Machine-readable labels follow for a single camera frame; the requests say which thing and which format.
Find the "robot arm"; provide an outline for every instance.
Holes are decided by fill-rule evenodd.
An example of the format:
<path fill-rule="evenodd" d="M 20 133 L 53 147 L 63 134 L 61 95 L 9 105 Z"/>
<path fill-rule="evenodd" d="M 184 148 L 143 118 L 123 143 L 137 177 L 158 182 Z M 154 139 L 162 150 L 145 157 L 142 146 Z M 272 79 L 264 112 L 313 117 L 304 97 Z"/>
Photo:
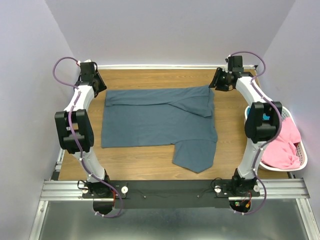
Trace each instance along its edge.
<path fill-rule="evenodd" d="M 80 76 L 75 84 L 78 89 L 74 90 L 73 97 L 64 111 L 57 112 L 54 116 L 59 142 L 60 146 L 72 154 L 80 164 L 82 158 L 84 158 L 86 160 L 87 169 L 91 173 L 94 173 L 97 178 L 104 180 L 106 177 L 106 171 L 100 165 L 93 149 L 94 133 L 91 128 L 87 111 L 91 101 L 98 96 L 99 92 L 105 90 L 107 87 L 97 70 L 97 64 L 95 62 L 87 60 L 85 62 L 78 62 L 78 64 L 80 65 Z M 71 135 L 70 126 L 67 120 L 67 115 L 72 106 L 72 123 L 77 124 L 75 132 L 83 148 L 82 158 L 80 150 Z M 87 175 L 88 182 L 98 182 L 98 180 L 93 178 L 92 175 L 89 175 L 87 171 L 85 171 L 85 173 Z"/>
<path fill-rule="evenodd" d="M 222 182 L 227 185 L 225 189 L 234 195 L 254 189 L 264 150 L 278 133 L 281 120 L 276 108 L 281 114 L 282 105 L 267 97 L 256 84 L 253 75 L 244 72 L 242 56 L 229 56 L 226 62 L 224 68 L 218 68 L 215 72 L 209 88 L 224 92 L 237 89 L 250 106 L 244 126 L 247 144 L 241 164 L 235 170 L 231 181 Z"/>

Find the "metal floor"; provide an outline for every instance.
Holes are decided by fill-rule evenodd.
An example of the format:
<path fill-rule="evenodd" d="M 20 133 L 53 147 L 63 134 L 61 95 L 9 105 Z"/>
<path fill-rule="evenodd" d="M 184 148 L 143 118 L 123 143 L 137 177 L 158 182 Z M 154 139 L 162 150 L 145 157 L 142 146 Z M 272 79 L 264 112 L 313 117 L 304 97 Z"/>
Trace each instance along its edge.
<path fill-rule="evenodd" d="M 260 199 L 252 202 L 253 208 Z M 250 216 L 223 208 L 126 209 L 95 216 L 91 201 L 48 203 L 42 240 L 307 240 L 295 199 L 269 199 Z"/>

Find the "cable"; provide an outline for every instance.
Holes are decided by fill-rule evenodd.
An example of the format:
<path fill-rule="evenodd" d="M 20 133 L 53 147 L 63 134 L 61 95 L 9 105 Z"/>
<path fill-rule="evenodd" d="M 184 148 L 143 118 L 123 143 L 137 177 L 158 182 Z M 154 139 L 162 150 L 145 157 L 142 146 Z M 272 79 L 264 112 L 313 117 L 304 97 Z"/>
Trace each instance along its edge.
<path fill-rule="evenodd" d="M 79 183 L 80 183 L 80 182 L 83 183 L 84 187 L 79 187 Z M 83 180 L 79 180 L 79 181 L 77 182 L 77 184 L 76 184 L 76 186 L 77 186 L 78 189 L 80 189 L 80 190 L 89 190 L 89 188 L 86 187 L 86 185 L 87 185 L 87 183 L 86 183 L 85 181 L 83 181 Z"/>
<path fill-rule="evenodd" d="M 252 194 L 251 194 L 251 191 L 249 191 L 249 194 L 250 194 L 250 199 L 249 199 L 249 203 L 251 203 L 251 199 L 252 199 Z"/>
<path fill-rule="evenodd" d="M 115 203 L 116 203 L 116 192 L 112 191 L 112 193 L 113 193 L 113 205 L 112 205 L 112 207 L 114 207 Z"/>
<path fill-rule="evenodd" d="M 120 205 L 120 209 L 119 209 L 119 211 L 118 211 L 116 214 L 113 214 L 113 215 L 104 215 L 104 214 L 101 214 L 100 212 L 96 212 L 95 214 L 96 214 L 96 215 L 99 215 L 99 216 L 102 216 L 103 218 L 114 218 L 114 217 L 117 217 L 117 216 L 120 215 L 122 209 L 124 208 L 124 201 L 123 201 L 121 195 L 119 194 L 119 192 L 118 192 L 113 186 L 111 186 L 109 183 L 107 183 L 107 182 L 105 182 L 104 180 L 102 180 L 102 179 L 98 178 L 97 176 L 95 176 L 95 175 L 93 174 L 93 172 L 90 172 L 90 170 L 87 168 L 87 166 L 86 166 L 86 164 L 85 164 L 84 150 L 83 150 L 83 148 L 81 147 L 81 144 L 80 144 L 80 142 L 79 142 L 79 140 L 78 140 L 78 138 L 77 138 L 77 135 L 76 135 L 76 132 L 75 132 L 75 130 L 74 130 L 74 128 L 73 128 L 72 120 L 71 120 L 72 112 L 73 112 L 73 110 L 74 110 L 74 108 L 75 108 L 75 105 L 77 104 L 77 102 L 78 102 L 78 100 L 79 100 L 79 98 L 80 98 L 81 91 L 79 90 L 79 88 L 78 88 L 76 85 L 63 82 L 63 81 L 59 80 L 59 79 L 57 78 L 57 76 L 56 76 L 56 68 L 57 68 L 57 65 L 58 65 L 62 60 L 64 60 L 64 59 L 71 59 L 71 60 L 74 60 L 76 63 L 78 62 L 75 58 L 70 57 L 70 56 L 62 57 L 62 58 L 60 58 L 60 59 L 55 63 L 55 65 L 53 66 L 52 75 L 53 75 L 54 79 L 55 79 L 56 81 L 58 81 L 59 83 L 61 83 L 61 84 L 63 84 L 63 85 L 66 85 L 66 86 L 73 87 L 74 89 L 78 90 L 77 96 L 76 96 L 76 98 L 75 98 L 75 100 L 74 100 L 74 102 L 73 102 L 73 106 L 70 108 L 70 111 L 69 111 L 69 113 L 68 113 L 68 123 L 69 123 L 70 131 L 71 131 L 72 136 L 73 136 L 73 138 L 74 138 L 74 141 L 75 141 L 77 147 L 78 147 L 79 150 L 80 150 L 80 159 L 81 159 L 82 167 L 83 167 L 84 170 L 85 170 L 90 176 L 92 176 L 95 180 L 99 181 L 100 183 L 106 185 L 106 186 L 109 187 L 111 190 L 113 190 L 113 191 L 115 192 L 115 194 L 118 195 L 119 200 L 120 200 L 120 204 L 121 204 L 121 205 Z"/>
<path fill-rule="evenodd" d="M 214 183 L 217 179 L 219 179 L 219 180 L 222 180 L 222 178 L 221 177 L 216 177 L 215 179 L 213 179 L 212 181 L 211 181 L 211 183 L 210 183 L 210 186 L 211 186 L 211 188 L 213 189 L 213 190 L 215 190 L 215 188 L 216 188 L 216 184 L 214 184 L 214 187 L 212 186 L 212 183 Z"/>
<path fill-rule="evenodd" d="M 236 55 L 236 54 L 251 54 L 251 55 L 254 55 L 256 56 L 258 59 L 260 59 L 260 61 L 262 62 L 263 64 L 263 71 L 259 74 L 257 74 L 256 76 L 254 76 L 252 79 L 251 79 L 251 82 L 250 84 L 252 85 L 252 87 L 254 88 L 254 90 L 259 94 L 259 96 L 265 100 L 268 104 L 270 104 L 270 106 L 275 110 L 278 118 L 279 118 L 279 128 L 278 128 L 278 131 L 276 132 L 275 136 L 270 139 L 269 141 L 261 144 L 261 146 L 258 148 L 258 150 L 256 151 L 256 154 L 254 156 L 254 160 L 253 160 L 253 164 L 252 164 L 252 172 L 253 172 L 253 175 L 256 177 L 256 179 L 261 183 L 262 187 L 263 187 L 263 190 L 264 190 L 264 198 L 263 198 L 263 201 L 262 203 L 253 211 L 250 211 L 250 212 L 239 212 L 239 211 L 234 211 L 235 213 L 238 213 L 238 214 L 242 214 L 242 215 L 249 215 L 249 214 L 254 214 L 256 213 L 257 211 L 259 211 L 266 203 L 266 200 L 267 200 L 267 189 L 266 189 L 266 186 L 265 184 L 262 182 L 262 180 L 258 177 L 258 174 L 256 173 L 256 163 L 257 163 L 257 160 L 258 160 L 258 157 L 259 157 L 259 154 L 261 153 L 262 149 L 264 146 L 266 146 L 267 144 L 271 143 L 273 140 L 275 140 L 280 132 L 281 132 L 281 128 L 282 128 L 282 117 L 281 117 L 281 114 L 279 112 L 279 110 L 277 109 L 277 107 L 269 100 L 267 99 L 263 93 L 254 85 L 254 81 L 257 79 L 257 77 L 260 77 L 262 74 L 265 73 L 266 71 L 266 63 L 265 61 L 262 59 L 262 57 L 260 57 L 259 55 L 255 54 L 254 52 L 251 52 L 251 51 L 237 51 L 237 52 L 234 52 L 233 54 L 231 54 L 230 56 L 233 56 L 233 55 Z"/>
<path fill-rule="evenodd" d="M 248 196 L 248 192 L 245 194 L 244 199 L 240 202 L 241 204 L 246 200 L 247 196 Z"/>

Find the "black bracket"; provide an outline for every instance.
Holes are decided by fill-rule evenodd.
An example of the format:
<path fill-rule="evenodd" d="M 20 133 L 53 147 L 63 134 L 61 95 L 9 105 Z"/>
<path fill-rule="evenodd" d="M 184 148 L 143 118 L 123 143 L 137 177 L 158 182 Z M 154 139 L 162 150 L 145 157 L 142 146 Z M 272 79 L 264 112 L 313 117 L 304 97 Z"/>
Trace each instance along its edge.
<path fill-rule="evenodd" d="M 121 189 L 123 187 L 128 186 L 126 182 L 124 183 L 123 181 L 110 181 L 107 174 L 105 175 L 104 181 L 113 186 L 118 191 L 122 199 L 125 199 L 127 197 L 126 193 L 121 192 Z M 82 194 L 83 199 L 113 198 L 111 189 L 102 182 L 87 182 L 84 185 L 84 188 L 82 188 L 82 192 L 84 192 L 85 188 L 87 188 L 87 191 L 85 191 L 86 193 Z M 114 201 L 93 200 L 92 207 L 95 212 L 106 215 L 112 211 L 112 209 L 114 208 L 114 204 Z"/>
<path fill-rule="evenodd" d="M 98 65 L 94 61 L 80 63 L 80 75 L 75 85 L 92 86 L 94 97 L 97 97 L 100 92 L 107 89 L 107 86 L 98 72 Z"/>
<path fill-rule="evenodd" d="M 230 56 L 225 61 L 228 63 L 227 70 L 224 71 L 224 69 L 218 67 L 209 88 L 228 92 L 236 88 L 239 78 L 245 76 L 253 77 L 250 72 L 244 72 L 242 56 Z"/>
<path fill-rule="evenodd" d="M 281 114 L 282 104 L 279 101 L 273 104 Z M 255 144 L 260 141 L 268 141 L 277 134 L 279 124 L 276 110 L 269 103 L 253 102 L 244 125 L 245 135 Z"/>
<path fill-rule="evenodd" d="M 58 111 L 54 115 L 56 130 L 58 133 L 60 147 L 67 150 L 68 153 L 74 154 L 79 152 L 79 148 L 76 144 L 72 133 L 67 128 L 69 126 L 67 111 Z M 89 152 L 90 147 L 94 145 L 94 131 L 92 130 L 88 113 L 85 109 L 79 109 L 71 113 L 71 121 L 73 124 L 77 124 L 78 128 L 74 129 L 77 139 L 84 152 Z"/>
<path fill-rule="evenodd" d="M 238 169 L 235 169 L 232 179 L 214 180 L 214 188 L 218 189 L 215 194 L 218 198 L 244 197 L 250 191 L 253 197 L 259 197 L 260 192 L 255 191 L 257 179 L 245 179 L 239 176 Z"/>

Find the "white baseboard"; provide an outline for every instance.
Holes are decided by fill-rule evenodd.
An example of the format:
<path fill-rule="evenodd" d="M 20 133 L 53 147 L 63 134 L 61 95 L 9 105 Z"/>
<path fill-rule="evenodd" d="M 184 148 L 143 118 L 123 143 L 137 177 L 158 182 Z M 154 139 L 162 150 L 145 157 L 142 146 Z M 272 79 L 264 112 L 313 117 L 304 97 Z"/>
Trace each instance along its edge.
<path fill-rule="evenodd" d="M 99 70 L 104 69 L 217 69 L 223 68 L 225 64 L 211 65 L 185 65 L 185 64 L 112 64 L 98 65 Z M 244 65 L 245 69 L 255 69 L 254 65 Z"/>

